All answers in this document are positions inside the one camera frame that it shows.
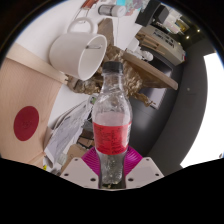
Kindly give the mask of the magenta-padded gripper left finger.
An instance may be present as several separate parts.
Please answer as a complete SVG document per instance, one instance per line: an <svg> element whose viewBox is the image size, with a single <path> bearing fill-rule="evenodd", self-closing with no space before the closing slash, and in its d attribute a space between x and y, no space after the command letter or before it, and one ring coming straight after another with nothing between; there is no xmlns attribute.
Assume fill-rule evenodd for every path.
<svg viewBox="0 0 224 224"><path fill-rule="evenodd" d="M92 147L81 158L72 158L61 177L84 188L98 189L100 160L95 148Z"/></svg>

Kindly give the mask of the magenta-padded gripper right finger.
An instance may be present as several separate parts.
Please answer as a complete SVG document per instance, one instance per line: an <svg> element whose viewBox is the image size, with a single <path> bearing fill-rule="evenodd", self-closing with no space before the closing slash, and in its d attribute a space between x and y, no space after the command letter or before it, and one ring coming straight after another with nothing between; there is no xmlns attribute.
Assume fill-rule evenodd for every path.
<svg viewBox="0 0 224 224"><path fill-rule="evenodd" d="M127 189L143 187L164 175L150 157L142 157L129 147L124 159L124 179Z"/></svg>

